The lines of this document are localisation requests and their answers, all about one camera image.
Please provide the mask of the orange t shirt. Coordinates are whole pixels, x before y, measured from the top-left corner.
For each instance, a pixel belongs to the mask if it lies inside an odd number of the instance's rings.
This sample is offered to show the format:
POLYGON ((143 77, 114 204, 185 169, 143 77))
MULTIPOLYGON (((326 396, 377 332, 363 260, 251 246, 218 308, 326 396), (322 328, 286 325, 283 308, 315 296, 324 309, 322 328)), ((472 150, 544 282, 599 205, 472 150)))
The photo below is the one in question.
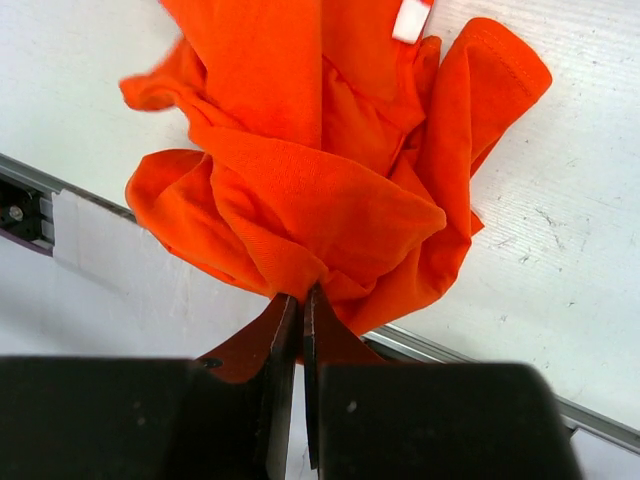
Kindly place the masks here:
POLYGON ((191 147, 145 156, 138 223, 233 286, 304 300, 320 284, 363 334, 438 301, 481 221, 472 176, 551 74, 502 24, 448 50, 407 44, 397 1, 168 1, 180 30, 120 89, 176 107, 191 147))

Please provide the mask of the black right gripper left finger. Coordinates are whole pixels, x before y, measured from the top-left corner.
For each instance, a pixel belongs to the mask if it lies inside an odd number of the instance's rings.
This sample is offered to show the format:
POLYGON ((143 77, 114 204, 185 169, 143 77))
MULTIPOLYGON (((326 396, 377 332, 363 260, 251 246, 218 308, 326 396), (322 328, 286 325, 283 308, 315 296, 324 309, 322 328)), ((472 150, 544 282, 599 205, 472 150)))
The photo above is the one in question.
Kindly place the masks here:
POLYGON ((278 294, 191 370, 169 450, 172 479, 282 479, 298 305, 278 294))

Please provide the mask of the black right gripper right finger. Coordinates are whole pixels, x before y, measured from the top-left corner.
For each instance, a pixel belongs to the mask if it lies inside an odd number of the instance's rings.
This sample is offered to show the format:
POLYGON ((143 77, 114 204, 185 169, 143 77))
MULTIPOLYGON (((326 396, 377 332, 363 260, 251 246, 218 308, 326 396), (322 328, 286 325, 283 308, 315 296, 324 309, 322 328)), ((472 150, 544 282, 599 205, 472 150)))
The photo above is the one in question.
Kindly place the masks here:
POLYGON ((390 478, 392 365, 343 324, 318 284, 304 305, 302 353, 311 467, 321 479, 390 478))

